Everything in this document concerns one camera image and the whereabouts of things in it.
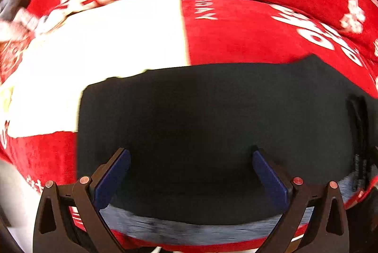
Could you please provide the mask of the black pants with patterned lining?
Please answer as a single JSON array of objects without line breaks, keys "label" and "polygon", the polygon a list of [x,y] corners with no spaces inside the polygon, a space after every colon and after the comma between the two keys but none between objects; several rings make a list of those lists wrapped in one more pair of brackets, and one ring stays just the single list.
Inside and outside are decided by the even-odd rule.
[{"label": "black pants with patterned lining", "polygon": [[315,56],[109,78],[83,92],[77,174],[123,147],[130,168],[101,211],[110,229],[167,245],[255,242],[280,213],[252,168],[253,146],[308,183],[339,181],[349,199],[354,97],[366,100],[377,142],[377,100]]}]

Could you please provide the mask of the red bed cover white characters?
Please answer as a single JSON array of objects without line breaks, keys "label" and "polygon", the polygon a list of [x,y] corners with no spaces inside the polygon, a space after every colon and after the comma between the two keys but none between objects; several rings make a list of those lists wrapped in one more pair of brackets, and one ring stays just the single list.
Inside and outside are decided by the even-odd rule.
[{"label": "red bed cover white characters", "polygon": [[[46,182],[74,184],[84,90],[109,78],[211,64],[290,64],[315,56],[377,100],[377,63],[357,43],[296,9],[253,0],[112,0],[53,9],[34,24],[1,21],[1,159],[42,196]],[[355,151],[352,196],[343,199],[351,239],[374,234],[377,142],[366,100],[348,101]],[[110,229],[124,252],[258,250],[258,241],[167,245]]]}]

